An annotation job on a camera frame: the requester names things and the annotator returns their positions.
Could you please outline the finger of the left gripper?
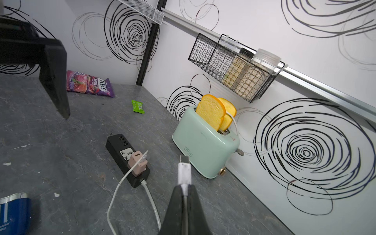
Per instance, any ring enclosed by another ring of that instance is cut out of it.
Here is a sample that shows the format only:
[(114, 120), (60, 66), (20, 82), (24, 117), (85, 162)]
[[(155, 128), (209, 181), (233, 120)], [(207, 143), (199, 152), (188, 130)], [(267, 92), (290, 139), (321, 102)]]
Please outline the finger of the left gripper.
[(67, 53), (61, 41), (40, 37), (30, 23), (1, 18), (1, 64), (39, 65), (41, 84), (61, 116), (70, 117)]

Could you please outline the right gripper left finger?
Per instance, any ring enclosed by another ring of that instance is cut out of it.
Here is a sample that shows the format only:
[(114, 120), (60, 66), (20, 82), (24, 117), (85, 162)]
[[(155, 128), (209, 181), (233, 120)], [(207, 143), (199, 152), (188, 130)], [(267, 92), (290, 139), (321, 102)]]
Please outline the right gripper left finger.
[(183, 216), (183, 191), (181, 186), (173, 189), (170, 202), (158, 235), (181, 235)]

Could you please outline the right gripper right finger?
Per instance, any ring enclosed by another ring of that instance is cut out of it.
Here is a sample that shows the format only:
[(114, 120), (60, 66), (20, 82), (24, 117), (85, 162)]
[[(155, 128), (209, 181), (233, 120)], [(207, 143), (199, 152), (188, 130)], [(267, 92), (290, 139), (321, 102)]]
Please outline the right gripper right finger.
[(202, 209), (197, 189), (194, 185), (188, 187), (188, 234), (189, 235), (212, 235)]

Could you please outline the pink USB charger adapter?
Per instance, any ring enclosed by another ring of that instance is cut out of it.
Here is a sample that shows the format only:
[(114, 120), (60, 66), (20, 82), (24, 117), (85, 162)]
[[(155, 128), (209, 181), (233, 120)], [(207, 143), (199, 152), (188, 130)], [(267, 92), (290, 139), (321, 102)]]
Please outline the pink USB charger adapter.
[(137, 177), (146, 170), (147, 164), (148, 160), (146, 157), (140, 151), (136, 151), (131, 155), (127, 166), (129, 169), (133, 168), (132, 174)]

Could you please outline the black power strip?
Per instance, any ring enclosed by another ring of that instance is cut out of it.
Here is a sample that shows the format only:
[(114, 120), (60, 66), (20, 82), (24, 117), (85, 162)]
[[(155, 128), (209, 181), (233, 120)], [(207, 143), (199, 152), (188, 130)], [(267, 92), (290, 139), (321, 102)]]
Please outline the black power strip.
[(106, 148), (124, 175), (131, 167), (136, 166), (126, 177), (133, 188), (141, 185), (142, 180), (148, 179), (150, 174), (150, 169), (147, 166), (148, 161), (142, 160), (136, 165), (142, 154), (140, 151), (136, 151), (122, 134), (109, 136)]

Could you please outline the blue electric shaver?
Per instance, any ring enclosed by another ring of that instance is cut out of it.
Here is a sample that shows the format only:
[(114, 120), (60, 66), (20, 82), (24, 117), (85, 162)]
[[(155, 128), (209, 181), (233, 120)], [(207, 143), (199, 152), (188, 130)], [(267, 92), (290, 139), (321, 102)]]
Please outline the blue electric shaver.
[(1, 198), (1, 235), (25, 235), (30, 226), (31, 199), (27, 193)]

